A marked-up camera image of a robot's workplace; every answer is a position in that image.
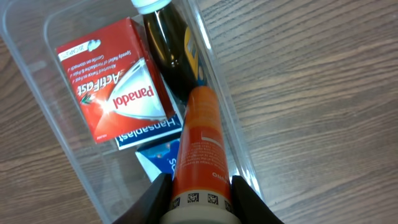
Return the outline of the blue yellow VapoDrops box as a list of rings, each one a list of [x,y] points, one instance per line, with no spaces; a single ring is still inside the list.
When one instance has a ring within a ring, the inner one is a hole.
[[[138,149],[135,152],[139,163],[151,182],[162,173],[174,177],[180,139],[173,139],[153,147]]]

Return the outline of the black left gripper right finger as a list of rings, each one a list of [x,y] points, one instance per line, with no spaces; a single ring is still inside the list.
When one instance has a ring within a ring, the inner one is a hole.
[[[245,224],[284,224],[255,193],[243,177],[231,181],[234,213]]]

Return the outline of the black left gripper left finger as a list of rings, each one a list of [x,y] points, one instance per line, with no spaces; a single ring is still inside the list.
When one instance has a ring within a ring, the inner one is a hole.
[[[172,175],[161,173],[145,193],[113,224],[158,224],[168,211],[172,196]]]

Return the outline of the orange tube white cap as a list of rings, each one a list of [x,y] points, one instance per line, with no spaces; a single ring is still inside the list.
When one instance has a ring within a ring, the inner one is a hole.
[[[207,86],[190,93],[170,206],[160,222],[240,222],[233,212],[218,98]]]

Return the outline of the clear plastic container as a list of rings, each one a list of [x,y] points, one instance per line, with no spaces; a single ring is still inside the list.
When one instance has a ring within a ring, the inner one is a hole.
[[[149,188],[135,147],[94,142],[56,48],[130,1],[1,2],[1,222],[112,223]]]

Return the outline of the red white medicine box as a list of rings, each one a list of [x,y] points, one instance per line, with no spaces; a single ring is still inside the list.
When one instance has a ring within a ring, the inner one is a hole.
[[[175,115],[142,31],[126,17],[56,48],[95,143]]]

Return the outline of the white blue plaster box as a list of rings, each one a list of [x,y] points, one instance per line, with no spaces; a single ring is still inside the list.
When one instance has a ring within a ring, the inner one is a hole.
[[[124,150],[147,142],[160,139],[182,130],[183,119],[176,114],[166,121],[139,128],[116,138],[118,149]]]

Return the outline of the dark bottle white cap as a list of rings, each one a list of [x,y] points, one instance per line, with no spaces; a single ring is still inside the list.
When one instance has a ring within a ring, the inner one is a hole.
[[[190,92],[206,86],[200,49],[171,0],[132,0],[142,15],[150,53],[172,93],[186,103]]]

